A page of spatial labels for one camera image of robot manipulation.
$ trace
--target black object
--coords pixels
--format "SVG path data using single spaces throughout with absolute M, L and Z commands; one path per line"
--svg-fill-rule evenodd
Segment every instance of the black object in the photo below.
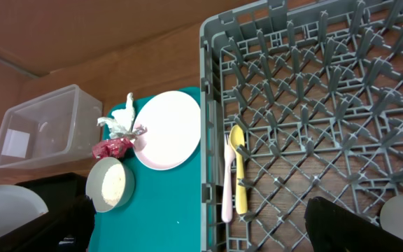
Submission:
M 49 212 L 0 237 L 0 251 L 85 251 L 96 214 L 85 184 L 86 178 L 74 173 L 18 183 L 37 193 Z M 64 239 L 73 242 L 59 246 Z
M 48 206 L 49 212 L 60 210 L 80 195 L 85 195 L 87 178 L 74 174 L 60 174 L 48 178 L 17 183 L 17 186 L 34 191 Z
M 403 239 L 322 197 L 309 200 L 304 218 L 315 252 L 403 251 Z

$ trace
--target yellow spoon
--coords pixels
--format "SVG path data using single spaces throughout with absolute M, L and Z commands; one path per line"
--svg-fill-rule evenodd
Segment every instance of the yellow spoon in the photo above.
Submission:
M 243 138 L 243 130 L 238 125 L 233 126 L 231 129 L 229 142 L 236 152 L 236 212 L 238 214 L 245 214 L 248 210 L 246 189 L 239 185 L 239 179 L 245 177 L 245 171 L 243 170 L 243 157 L 236 150 L 239 145 L 245 146 L 245 139 Z

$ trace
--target bowl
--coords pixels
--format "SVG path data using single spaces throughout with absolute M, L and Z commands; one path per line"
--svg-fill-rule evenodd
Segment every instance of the bowl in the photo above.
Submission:
M 92 199 L 96 211 L 105 213 L 127 203 L 134 185 L 133 172 L 127 166 L 114 157 L 105 157 L 91 168 L 85 193 Z

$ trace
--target fork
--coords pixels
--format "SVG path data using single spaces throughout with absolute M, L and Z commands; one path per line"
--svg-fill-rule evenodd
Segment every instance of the fork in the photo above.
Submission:
M 231 164 L 236 158 L 236 153 L 229 144 L 228 134 L 224 135 L 224 159 L 225 159 L 225 176 L 223 181 L 222 196 L 222 221 L 228 223 L 232 220 L 232 185 L 231 185 Z

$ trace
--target spoon handle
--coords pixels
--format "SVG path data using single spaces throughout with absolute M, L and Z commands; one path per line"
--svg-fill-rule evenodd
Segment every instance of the spoon handle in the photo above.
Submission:
M 232 220 L 232 189 L 231 189 L 231 163 L 225 164 L 225 177 L 223 181 L 222 221 L 228 223 Z
M 243 170 L 243 158 L 242 155 L 236 152 L 236 212 L 238 214 L 245 214 L 248 210 L 246 201 L 246 189 L 239 185 L 239 180 L 245 177 L 245 171 Z

